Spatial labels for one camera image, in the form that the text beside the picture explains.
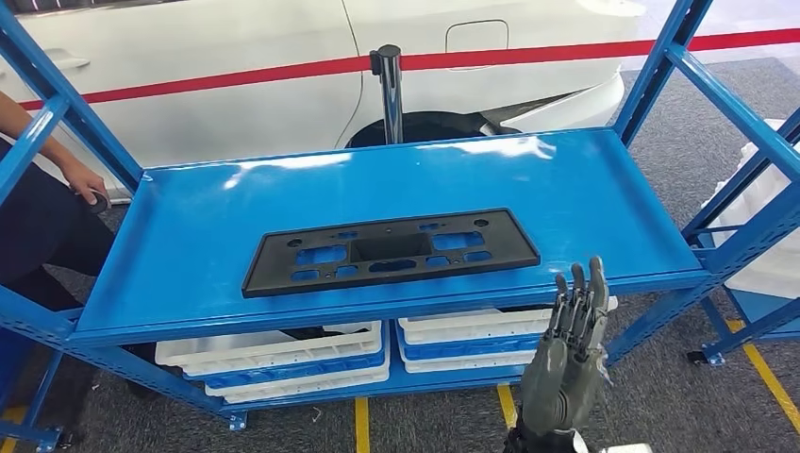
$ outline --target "robotic arm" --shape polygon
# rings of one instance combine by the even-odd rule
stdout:
[[[564,276],[556,275],[550,326],[523,373],[523,403],[517,426],[506,439],[506,453],[588,451],[576,441],[575,428],[587,422],[606,376],[601,342],[608,312],[608,285],[598,257],[590,260],[589,273],[587,284],[583,268],[573,264],[571,292]]]

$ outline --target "red stripe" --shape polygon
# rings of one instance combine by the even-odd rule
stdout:
[[[689,49],[693,51],[718,50],[755,45],[785,44],[790,42],[800,42],[800,28],[698,36],[692,40]],[[400,61],[404,71],[420,71],[425,69],[463,68],[470,66],[491,66],[496,64],[537,63],[576,59],[609,59],[647,55],[654,43],[654,40],[601,42],[594,44],[530,47],[524,49],[406,55],[403,56]],[[367,57],[329,59],[314,61],[312,63],[292,64],[217,76],[209,75],[206,77],[188,78],[173,82],[154,83],[152,85],[121,88],[105,92],[90,92],[83,94],[83,98],[90,104],[96,102],[121,101],[124,99],[159,96],[176,92],[196,92],[214,88],[236,87],[239,85],[287,80],[291,78],[355,73],[367,71],[369,67],[370,62]],[[41,109],[42,101],[27,101],[23,102],[22,105],[29,110]]]

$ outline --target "shelf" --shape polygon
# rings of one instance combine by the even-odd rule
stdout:
[[[443,390],[486,387],[500,383],[519,382],[525,365],[495,366],[473,370],[439,371],[432,373],[407,373],[397,348],[397,336],[392,326],[392,363],[389,365],[389,379],[375,384],[355,385],[340,389],[311,392],[298,396],[286,396],[267,400],[238,404],[225,404],[223,411],[250,411],[256,409],[293,406],[297,404],[321,403],[361,396],[380,396],[388,394],[414,394],[438,392]]]
[[[747,318],[748,323],[755,322],[767,314],[783,307],[793,301],[786,297],[774,295],[750,293],[747,291],[728,290],[725,288],[731,302],[739,310],[739,313]],[[777,340],[781,338],[800,337],[800,319],[790,321],[770,333],[759,337],[759,340]]]
[[[22,335],[0,327],[0,413],[22,373],[33,342]]]
[[[500,208],[541,265],[242,298],[265,233]],[[594,255],[612,294],[708,277],[610,128],[155,168],[69,341],[144,343],[549,302],[555,273]]]

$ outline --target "gray carpet floor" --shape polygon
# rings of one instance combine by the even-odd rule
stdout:
[[[800,106],[800,79],[776,59],[711,65],[758,113],[786,117]],[[636,74],[625,74],[632,86]],[[730,176],[746,139],[681,75],[653,108],[632,153],[678,225],[685,224],[717,181]],[[107,215],[119,223],[124,210]],[[59,272],[86,294],[91,282]],[[715,302],[732,312],[725,297]],[[624,297],[609,337],[653,302],[653,294]],[[800,436],[741,351],[723,367],[696,366],[686,351],[715,334],[703,312],[690,310],[611,370],[584,437],[594,445],[647,442],[656,452],[800,451]],[[800,343],[758,344],[787,392],[800,402],[796,369]],[[343,401],[250,414],[248,429],[161,398],[141,402],[124,383],[78,361],[65,361],[45,405],[43,423],[71,424],[86,435],[74,453],[352,452],[354,403]],[[374,453],[502,450],[505,423],[494,388],[370,400]],[[18,451],[28,451],[27,445]]]

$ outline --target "white car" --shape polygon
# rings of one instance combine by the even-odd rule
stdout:
[[[45,2],[12,3],[32,10]],[[88,93],[363,56],[386,43],[404,54],[427,54],[632,41],[642,14],[642,6],[626,0],[182,0],[18,18]],[[3,64],[0,90],[35,99]],[[603,125],[623,96],[619,66],[619,59],[591,59],[404,72],[407,141]],[[383,141],[380,86],[368,72],[92,107],[142,166]],[[64,127],[56,132],[106,178],[112,197],[125,197],[70,134]]]

